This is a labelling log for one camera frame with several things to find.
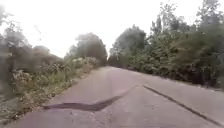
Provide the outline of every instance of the asphalt road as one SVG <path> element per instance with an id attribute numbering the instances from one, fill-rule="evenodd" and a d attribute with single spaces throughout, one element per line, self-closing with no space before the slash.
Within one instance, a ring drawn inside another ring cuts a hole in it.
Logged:
<path id="1" fill-rule="evenodd" d="M 224 94 L 105 67 L 7 128 L 221 128 Z"/>

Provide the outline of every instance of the grass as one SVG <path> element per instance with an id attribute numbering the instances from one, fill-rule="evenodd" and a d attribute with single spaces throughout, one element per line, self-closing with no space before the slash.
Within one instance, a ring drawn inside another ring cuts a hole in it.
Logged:
<path id="1" fill-rule="evenodd" d="M 70 63 L 66 68 L 57 70 L 57 72 L 34 75 L 23 72 L 18 73 L 15 81 L 17 97 L 12 102 L 13 107 L 9 107 L 10 104 L 6 104 L 5 108 L 0 108 L 0 116 L 4 119 L 0 123 L 5 125 L 19 119 L 25 113 L 41 106 L 72 85 L 75 85 L 81 76 L 97 67 L 97 64 L 88 61 L 84 60 L 78 66 L 77 62 Z"/>

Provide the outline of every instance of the distant tree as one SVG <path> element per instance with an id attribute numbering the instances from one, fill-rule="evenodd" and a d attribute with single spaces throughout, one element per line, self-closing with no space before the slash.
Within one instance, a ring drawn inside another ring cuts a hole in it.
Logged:
<path id="1" fill-rule="evenodd" d="M 77 37 L 77 51 L 73 47 L 70 53 L 75 52 L 77 57 L 95 57 L 105 64 L 107 60 L 107 52 L 103 41 L 93 33 L 79 35 Z"/>

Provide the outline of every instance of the road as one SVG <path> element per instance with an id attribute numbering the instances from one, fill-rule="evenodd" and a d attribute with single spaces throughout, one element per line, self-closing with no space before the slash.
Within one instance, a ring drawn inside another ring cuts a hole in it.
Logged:
<path id="1" fill-rule="evenodd" d="M 119 68 L 93 71 L 7 128 L 222 128 L 224 94 Z"/>

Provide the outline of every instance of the green tree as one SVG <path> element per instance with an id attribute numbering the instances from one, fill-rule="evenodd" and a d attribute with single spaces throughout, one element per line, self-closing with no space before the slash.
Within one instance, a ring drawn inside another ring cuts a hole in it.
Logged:
<path id="1" fill-rule="evenodd" d="M 75 50 L 77 57 L 95 57 L 102 64 L 106 63 L 107 51 L 103 41 L 97 35 L 93 33 L 79 35 L 77 41 L 77 51 Z"/>

